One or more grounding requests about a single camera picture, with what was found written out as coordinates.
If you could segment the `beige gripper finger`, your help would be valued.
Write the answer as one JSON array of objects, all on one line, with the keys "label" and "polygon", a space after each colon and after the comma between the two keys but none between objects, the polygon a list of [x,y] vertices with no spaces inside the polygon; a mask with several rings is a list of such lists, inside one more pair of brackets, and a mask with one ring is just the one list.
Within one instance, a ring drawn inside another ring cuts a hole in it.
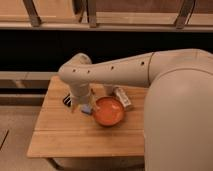
[{"label": "beige gripper finger", "polygon": [[93,110],[95,110],[95,111],[98,110],[96,100],[93,97],[91,98],[91,106],[92,106]]},{"label": "beige gripper finger", "polygon": [[76,104],[72,103],[72,105],[71,105],[71,113],[74,113],[75,109],[76,109]]}]

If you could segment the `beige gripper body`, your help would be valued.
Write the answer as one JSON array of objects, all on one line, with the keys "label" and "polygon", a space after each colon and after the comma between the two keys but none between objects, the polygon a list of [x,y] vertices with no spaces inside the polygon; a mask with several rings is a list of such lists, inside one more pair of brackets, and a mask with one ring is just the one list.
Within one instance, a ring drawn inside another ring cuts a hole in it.
[{"label": "beige gripper body", "polygon": [[88,104],[91,96],[90,85],[88,83],[71,84],[70,94],[75,104]]}]

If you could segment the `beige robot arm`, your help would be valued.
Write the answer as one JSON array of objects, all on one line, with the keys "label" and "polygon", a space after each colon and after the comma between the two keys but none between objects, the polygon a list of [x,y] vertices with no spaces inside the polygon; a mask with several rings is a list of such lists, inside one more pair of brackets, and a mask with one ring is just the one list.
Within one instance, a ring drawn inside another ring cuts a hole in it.
[{"label": "beige robot arm", "polygon": [[148,89],[145,171],[213,171],[213,54],[200,49],[145,53],[94,64],[78,53],[58,71],[74,102],[91,83]]}]

